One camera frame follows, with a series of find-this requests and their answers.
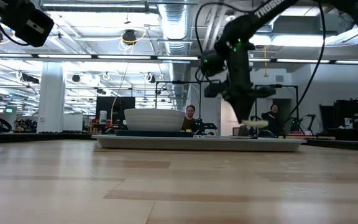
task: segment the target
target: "metal frame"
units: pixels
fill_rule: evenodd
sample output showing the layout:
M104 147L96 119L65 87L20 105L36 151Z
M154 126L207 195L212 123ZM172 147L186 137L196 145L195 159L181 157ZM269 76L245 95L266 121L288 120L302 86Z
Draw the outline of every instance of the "metal frame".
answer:
M298 86L297 85L280 85L281 87L292 87L295 89L295 95L296 95L296 104L299 102L299 92L298 92ZM276 88L272 85L255 85L255 89L258 87L270 87L270 88ZM255 100L255 116L258 116L258 98ZM296 118L299 119L299 107L296 109Z

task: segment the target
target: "ceiling duct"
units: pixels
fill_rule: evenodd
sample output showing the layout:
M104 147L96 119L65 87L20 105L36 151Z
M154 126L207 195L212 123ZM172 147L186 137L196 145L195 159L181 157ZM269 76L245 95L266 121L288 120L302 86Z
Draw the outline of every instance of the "ceiling duct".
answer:
M168 40L187 40L189 38L190 27L190 9L182 4L159 4L158 9L162 17L161 28L164 39ZM165 48L168 55L188 55L190 46L183 42L165 42ZM185 63L171 63L170 76L172 80L189 80L190 66ZM182 86L173 86L177 109L182 110L186 104L186 98L183 96Z

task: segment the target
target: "doorway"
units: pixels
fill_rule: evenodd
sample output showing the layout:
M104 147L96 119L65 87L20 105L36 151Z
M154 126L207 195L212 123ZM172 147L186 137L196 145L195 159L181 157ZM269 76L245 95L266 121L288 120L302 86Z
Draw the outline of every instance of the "doorway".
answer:
M288 115L291 112L292 99L272 99L272 100L273 100L273 104L277 105L279 108L280 121L284 122L288 118ZM291 122L285 123L284 125L285 134L290 133L290 128L291 128Z

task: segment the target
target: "white column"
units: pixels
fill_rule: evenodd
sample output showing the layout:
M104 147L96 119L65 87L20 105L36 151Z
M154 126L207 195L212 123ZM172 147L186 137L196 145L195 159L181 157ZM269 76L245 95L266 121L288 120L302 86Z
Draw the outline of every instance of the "white column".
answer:
M44 62L42 67L37 132L62 132L66 75L63 64Z

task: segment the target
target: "ceiling light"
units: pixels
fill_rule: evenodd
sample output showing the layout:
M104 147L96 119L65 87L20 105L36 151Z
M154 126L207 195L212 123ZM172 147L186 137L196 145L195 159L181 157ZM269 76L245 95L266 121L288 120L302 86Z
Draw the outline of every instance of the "ceiling light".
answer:
M0 94L8 95L8 91L0 88Z
M226 22L230 22L230 21L234 20L235 18L236 18L235 15L227 16L226 17Z
M249 62L269 62L268 58L250 58Z
M270 45L272 40L267 35L254 35L249 39L249 42L253 43L254 45Z
M198 57L158 56L159 60L198 60Z
M59 3L45 3L43 7L123 7L123 8L139 8L137 5L128 4L59 4ZM150 6L151 9L156 9L156 6Z
M358 60L337 60L336 64L358 65Z
M284 62L284 63L317 63L318 60L306 60L306 59L277 59L277 62ZM329 63L329 60L321 60L320 63Z
M92 58L90 55L38 55L40 58Z
M321 47L321 35L278 35L273 38L272 45L287 47Z
M31 54L0 54L1 58L9 57L9 58L17 58L17 57L32 57Z
M136 56L136 55L98 55L100 59L133 59L133 60L150 60L150 56Z
M181 43L181 44L192 44L192 40L167 40L167 39L158 39L157 43Z
M71 79L73 80L73 82L79 82L81 80L81 77L79 75L73 75Z
M23 104L23 102L17 102L17 101L10 101L9 103L20 104L20 105Z

